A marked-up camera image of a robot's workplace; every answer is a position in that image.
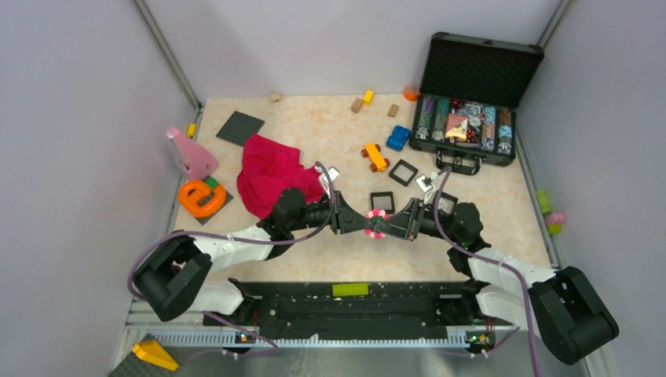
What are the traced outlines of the pink flower brooch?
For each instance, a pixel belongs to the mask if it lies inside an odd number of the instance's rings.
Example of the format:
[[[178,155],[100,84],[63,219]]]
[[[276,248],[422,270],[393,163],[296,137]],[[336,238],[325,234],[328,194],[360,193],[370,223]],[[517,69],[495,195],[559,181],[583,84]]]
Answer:
[[[385,220],[390,218],[390,215],[383,209],[373,208],[366,214],[366,218],[370,221],[370,226],[365,229],[365,234],[372,239],[382,239],[386,237],[386,234],[376,230],[375,227],[379,224],[382,224]]]

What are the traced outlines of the magenta garment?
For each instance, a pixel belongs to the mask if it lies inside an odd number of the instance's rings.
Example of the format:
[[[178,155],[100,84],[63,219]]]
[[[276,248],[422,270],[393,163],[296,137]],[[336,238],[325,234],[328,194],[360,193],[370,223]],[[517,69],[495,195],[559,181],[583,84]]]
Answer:
[[[267,217],[285,189],[300,189],[306,202],[323,194],[314,167],[300,163],[300,150],[254,134],[243,147],[242,168],[236,186],[247,211],[259,219]]]

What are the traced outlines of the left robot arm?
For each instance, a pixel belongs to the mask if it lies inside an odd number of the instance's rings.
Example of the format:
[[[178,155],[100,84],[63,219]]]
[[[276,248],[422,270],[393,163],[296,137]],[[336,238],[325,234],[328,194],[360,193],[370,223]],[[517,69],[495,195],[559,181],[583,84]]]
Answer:
[[[252,305],[237,284],[210,282],[210,273],[244,262],[275,259],[299,242],[293,232],[310,229],[301,241],[328,227],[335,234],[359,232],[372,223],[351,208],[340,191],[306,203],[298,188],[282,191],[272,212],[243,231],[218,235],[176,231],[151,246],[129,275],[132,294],[145,300],[164,322],[188,310],[222,314],[232,324],[251,317]]]

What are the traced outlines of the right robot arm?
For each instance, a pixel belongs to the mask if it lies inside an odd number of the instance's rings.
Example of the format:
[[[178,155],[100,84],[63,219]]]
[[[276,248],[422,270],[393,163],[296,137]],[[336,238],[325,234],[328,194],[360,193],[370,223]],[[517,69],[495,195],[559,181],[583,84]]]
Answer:
[[[620,328],[590,280],[578,268],[542,268],[508,255],[481,238],[483,224],[472,203],[444,212],[414,199],[392,216],[371,217],[371,229],[414,240],[437,237],[451,245],[454,270],[467,276],[472,295],[460,303],[463,318],[487,317],[532,330],[551,354],[572,365],[617,338]]]

